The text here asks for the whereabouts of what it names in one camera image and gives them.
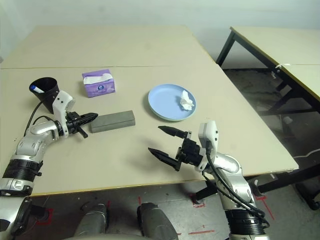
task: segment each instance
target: beige tabletop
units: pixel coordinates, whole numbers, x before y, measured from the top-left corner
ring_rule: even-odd
[[[216,64],[163,67],[110,67],[116,93],[87,98],[81,73],[100,68],[4,69],[1,118],[1,174],[22,137],[38,100],[29,92],[33,80],[50,76],[59,88],[76,99],[73,110],[100,115],[133,110],[136,125],[121,129],[80,134],[53,143],[45,153],[43,175],[36,177],[33,195],[70,193],[129,186],[202,180],[191,165],[180,172],[152,156],[148,147],[175,156],[182,140],[158,126],[193,131],[198,141],[200,123],[215,120],[221,153],[236,157],[245,175],[290,171],[298,165]],[[172,83],[192,92],[195,114],[181,122],[167,122],[150,110],[147,95],[153,87]],[[37,116],[48,112],[39,108]]]
[[[320,101],[320,30],[233,26],[231,30]]]
[[[23,135],[38,99],[28,90],[41,77],[57,79],[76,99],[73,110],[99,115],[132,110],[136,125],[61,139],[47,149],[33,195],[202,180],[191,165],[180,172],[148,147],[176,155],[182,140],[158,126],[193,131],[216,120],[221,153],[236,157],[245,175],[284,172],[298,165],[221,68],[183,26],[39,27],[4,61],[1,79],[0,174]],[[87,98],[81,74],[110,69],[115,93]],[[195,114],[180,122],[155,116],[148,92],[159,84],[178,84],[196,99]],[[41,106],[35,117],[48,115]]]
[[[320,101],[320,65],[289,65],[282,68]]]
[[[320,65],[320,30],[233,26],[231,30],[275,65]]]
[[[213,61],[185,26],[38,26],[2,68],[140,67]]]

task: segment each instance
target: tissue box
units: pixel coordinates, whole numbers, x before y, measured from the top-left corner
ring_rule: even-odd
[[[109,69],[86,72],[82,77],[88,98],[116,92],[115,80]]]

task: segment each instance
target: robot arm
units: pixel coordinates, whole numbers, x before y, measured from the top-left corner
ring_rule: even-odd
[[[21,234],[28,223],[34,188],[34,179],[41,176],[43,157],[47,147],[60,137],[81,133],[88,135],[81,125],[93,121],[98,114],[78,115],[71,110],[74,99],[60,91],[52,106],[56,120],[48,120],[29,127],[18,143],[7,168],[0,179],[0,240],[9,240]]]
[[[192,141],[190,131],[159,126],[171,136],[183,139],[175,159],[165,152],[149,148],[149,151],[160,161],[180,170],[181,163],[192,164],[198,172],[214,176],[219,197],[230,228],[230,240],[269,240],[264,231],[264,213],[256,208],[255,201],[242,174],[239,162],[226,154],[217,152],[219,133],[214,121],[203,123],[199,129],[201,147]]]

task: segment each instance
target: blue plate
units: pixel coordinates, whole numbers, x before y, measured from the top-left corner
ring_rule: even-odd
[[[174,122],[191,117],[196,111],[196,99],[186,90],[194,106],[191,111],[184,110],[180,105],[183,90],[186,89],[174,84],[162,84],[154,87],[148,95],[148,101],[152,111],[158,117]]]

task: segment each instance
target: concrete floor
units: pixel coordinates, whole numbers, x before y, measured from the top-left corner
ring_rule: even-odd
[[[272,79],[270,73],[250,71],[226,72],[253,107],[270,106],[284,93],[275,91],[279,79]],[[305,103],[288,102],[288,106]],[[292,114],[293,122],[287,125],[290,136],[281,135],[282,118],[265,117],[265,122],[277,134],[281,142],[294,155],[304,155],[320,148],[320,114]],[[301,167],[314,164],[320,159],[320,152],[308,158],[299,159]],[[319,178],[312,179],[315,188]],[[53,209],[49,225],[33,224],[17,240],[61,240],[71,237],[85,212],[94,204],[109,206],[110,222],[108,233],[140,235],[137,223],[137,207],[141,202],[158,204],[167,214],[180,234],[180,240],[224,240],[229,228],[219,196],[205,199],[204,204],[194,205],[190,193],[205,187],[203,181],[161,186],[122,188],[73,194],[34,197],[35,204]],[[265,199],[256,200],[257,206],[266,212],[271,227],[266,230],[271,240],[317,240],[320,236],[320,210],[313,211],[299,197],[292,186],[267,192]]]

